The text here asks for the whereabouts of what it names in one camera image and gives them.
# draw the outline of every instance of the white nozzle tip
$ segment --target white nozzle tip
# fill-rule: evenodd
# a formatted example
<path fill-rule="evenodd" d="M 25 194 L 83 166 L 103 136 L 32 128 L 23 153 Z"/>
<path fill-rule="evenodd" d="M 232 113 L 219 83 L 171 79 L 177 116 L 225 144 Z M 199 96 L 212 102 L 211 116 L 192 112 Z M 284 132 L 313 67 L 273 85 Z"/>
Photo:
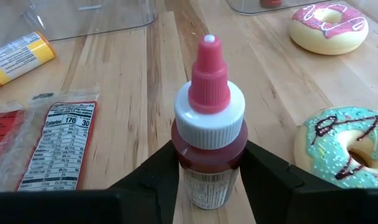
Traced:
<path fill-rule="evenodd" d="M 206 35 L 204 37 L 204 41 L 208 43 L 213 43 L 215 41 L 215 36 L 214 35 Z"/>

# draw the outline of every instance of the plastic container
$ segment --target plastic container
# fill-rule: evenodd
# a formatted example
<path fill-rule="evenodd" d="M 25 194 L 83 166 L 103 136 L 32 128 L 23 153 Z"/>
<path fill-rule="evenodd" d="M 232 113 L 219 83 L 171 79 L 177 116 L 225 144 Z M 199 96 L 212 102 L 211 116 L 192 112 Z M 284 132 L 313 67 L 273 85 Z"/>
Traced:
<path fill-rule="evenodd" d="M 0 48 L 0 86 L 55 58 L 48 40 L 33 32 Z"/>
<path fill-rule="evenodd" d="M 320 0 L 226 0 L 229 6 L 243 14 L 255 14 L 275 9 L 285 9 L 288 7 L 303 6 L 325 2 Z"/>
<path fill-rule="evenodd" d="M 247 142 L 244 108 L 244 95 L 228 81 L 221 41 L 202 37 L 192 80 L 175 99 L 171 130 L 189 198 L 200 208 L 218 208 L 231 194 Z"/>
<path fill-rule="evenodd" d="M 50 41 L 141 27 L 155 0 L 0 0 L 0 47 L 33 31 Z"/>

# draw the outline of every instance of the black holder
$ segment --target black holder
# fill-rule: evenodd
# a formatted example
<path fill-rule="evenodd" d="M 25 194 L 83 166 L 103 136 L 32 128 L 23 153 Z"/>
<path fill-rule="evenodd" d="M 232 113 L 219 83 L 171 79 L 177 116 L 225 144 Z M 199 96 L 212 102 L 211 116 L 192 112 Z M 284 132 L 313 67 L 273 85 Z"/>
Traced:
<path fill-rule="evenodd" d="M 240 171 L 257 224 L 378 223 L 377 189 L 341 189 L 248 142 Z M 172 223 L 171 141 L 106 190 L 0 193 L 0 223 Z"/>

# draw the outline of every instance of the pink frosted donut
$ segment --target pink frosted donut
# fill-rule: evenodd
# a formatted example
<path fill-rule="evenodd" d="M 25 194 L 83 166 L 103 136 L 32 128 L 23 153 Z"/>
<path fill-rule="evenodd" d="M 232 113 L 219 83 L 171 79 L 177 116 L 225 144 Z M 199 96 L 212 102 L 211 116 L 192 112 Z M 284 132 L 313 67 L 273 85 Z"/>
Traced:
<path fill-rule="evenodd" d="M 290 36 L 299 46 L 318 54 L 338 55 L 358 48 L 369 24 L 358 10 L 344 4 L 313 4 L 292 17 Z"/>

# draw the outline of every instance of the yellow package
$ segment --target yellow package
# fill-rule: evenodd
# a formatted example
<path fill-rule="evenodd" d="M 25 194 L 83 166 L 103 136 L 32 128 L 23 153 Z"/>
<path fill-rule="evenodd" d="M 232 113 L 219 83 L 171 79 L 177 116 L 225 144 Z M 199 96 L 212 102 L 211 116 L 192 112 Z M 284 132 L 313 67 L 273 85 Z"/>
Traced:
<path fill-rule="evenodd" d="M 48 40 L 33 32 L 0 48 L 0 86 L 55 58 Z"/>

